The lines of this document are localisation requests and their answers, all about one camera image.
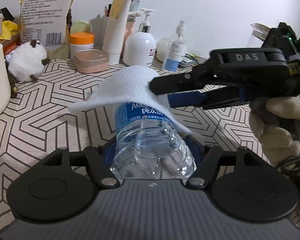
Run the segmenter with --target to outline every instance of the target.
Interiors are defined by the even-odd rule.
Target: white cloth
[[[92,92],[87,101],[74,103],[68,106],[68,109],[73,112],[119,103],[140,103],[150,106],[167,116],[177,131],[186,135],[193,134],[189,128],[175,119],[167,95],[156,96],[150,91],[149,82],[158,76],[159,74],[149,67],[131,66],[124,68],[98,84],[98,88]]]

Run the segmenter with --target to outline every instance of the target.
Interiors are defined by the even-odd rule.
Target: orange lid
[[[94,43],[94,34],[72,33],[70,34],[70,43],[75,45],[86,45],[86,44]]]

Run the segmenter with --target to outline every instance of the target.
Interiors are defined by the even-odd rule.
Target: yellow sticker
[[[118,19],[123,4],[124,4],[124,0],[113,0],[109,17]]]
[[[300,66],[298,63],[290,63],[288,64],[288,68],[290,75],[300,74]]]

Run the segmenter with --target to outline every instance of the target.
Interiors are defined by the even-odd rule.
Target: white plush toy
[[[11,55],[8,70],[16,81],[30,82],[37,81],[37,77],[47,65],[50,59],[47,58],[47,51],[40,42],[32,40],[22,44]]]

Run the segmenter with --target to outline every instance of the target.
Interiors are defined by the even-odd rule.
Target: ribbed gray surface
[[[248,224],[217,210],[202,191],[179,180],[125,180],[101,191],[80,215],[56,224],[16,220],[3,240],[299,240],[289,220]]]

